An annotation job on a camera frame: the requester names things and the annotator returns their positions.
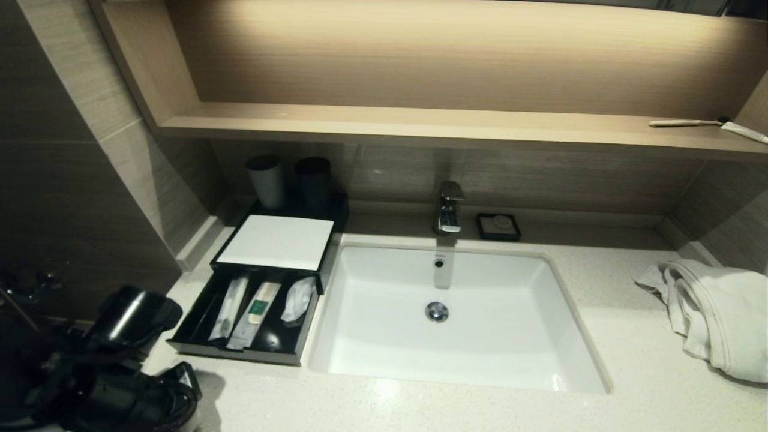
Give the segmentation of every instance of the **white towel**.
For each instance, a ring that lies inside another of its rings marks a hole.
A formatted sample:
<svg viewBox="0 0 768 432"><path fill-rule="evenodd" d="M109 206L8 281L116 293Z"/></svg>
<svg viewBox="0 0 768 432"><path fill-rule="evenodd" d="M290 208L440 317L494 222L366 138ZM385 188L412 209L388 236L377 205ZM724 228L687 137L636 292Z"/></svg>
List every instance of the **white towel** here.
<svg viewBox="0 0 768 432"><path fill-rule="evenodd" d="M635 282L659 293L683 350L742 380L768 382L768 277L693 260L662 262Z"/></svg>

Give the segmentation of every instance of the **sink drain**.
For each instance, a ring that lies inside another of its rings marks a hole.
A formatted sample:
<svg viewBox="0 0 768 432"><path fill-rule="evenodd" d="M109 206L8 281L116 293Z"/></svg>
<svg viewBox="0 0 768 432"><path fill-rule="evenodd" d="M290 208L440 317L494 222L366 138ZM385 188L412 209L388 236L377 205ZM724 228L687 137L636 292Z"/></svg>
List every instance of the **sink drain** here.
<svg viewBox="0 0 768 432"><path fill-rule="evenodd" d="M448 308L439 301L433 301L432 303L427 304L427 308L424 312L427 314L427 318L429 318L430 321L436 323L442 323L448 319Z"/></svg>

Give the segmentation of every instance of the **faucet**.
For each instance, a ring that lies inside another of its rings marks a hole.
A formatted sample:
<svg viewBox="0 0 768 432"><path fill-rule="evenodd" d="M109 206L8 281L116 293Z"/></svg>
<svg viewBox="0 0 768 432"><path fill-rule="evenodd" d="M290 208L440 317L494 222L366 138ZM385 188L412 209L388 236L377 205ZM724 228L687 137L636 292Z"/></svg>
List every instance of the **faucet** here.
<svg viewBox="0 0 768 432"><path fill-rule="evenodd" d="M437 223L432 227L437 235L448 235L462 230L458 216L458 203L460 201L464 201L464 193L458 183L455 181L440 183Z"/></svg>

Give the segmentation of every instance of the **countertop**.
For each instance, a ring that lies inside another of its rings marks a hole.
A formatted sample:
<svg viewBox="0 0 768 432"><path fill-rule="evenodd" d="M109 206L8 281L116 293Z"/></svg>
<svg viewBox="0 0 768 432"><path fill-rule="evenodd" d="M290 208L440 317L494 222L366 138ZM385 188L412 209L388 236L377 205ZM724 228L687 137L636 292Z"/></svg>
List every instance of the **countertop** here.
<svg viewBox="0 0 768 432"><path fill-rule="evenodd" d="M768 428L765 387L736 382L682 351L666 307L633 277L678 258L655 232L554 224L521 226L521 243L458 236L459 251L520 251L549 256L574 300L610 385L609 394L324 374L307 367L323 317L323 298L303 352L304 366L284 367L176 354L160 341L145 363L154 374L191 363L202 387L206 432L443 430L760 431ZM168 297L184 310L212 274L208 262L233 228L214 242L195 271ZM424 218L353 215L342 244L433 248ZM173 331L164 334L168 339Z"/></svg>

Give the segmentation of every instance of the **sink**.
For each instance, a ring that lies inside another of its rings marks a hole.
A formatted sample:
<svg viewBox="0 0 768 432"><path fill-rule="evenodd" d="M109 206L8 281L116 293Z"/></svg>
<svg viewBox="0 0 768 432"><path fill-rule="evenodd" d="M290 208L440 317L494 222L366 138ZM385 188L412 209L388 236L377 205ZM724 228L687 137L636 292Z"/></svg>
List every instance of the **sink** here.
<svg viewBox="0 0 768 432"><path fill-rule="evenodd" d="M607 393L542 256L346 246L326 296L313 371Z"/></svg>

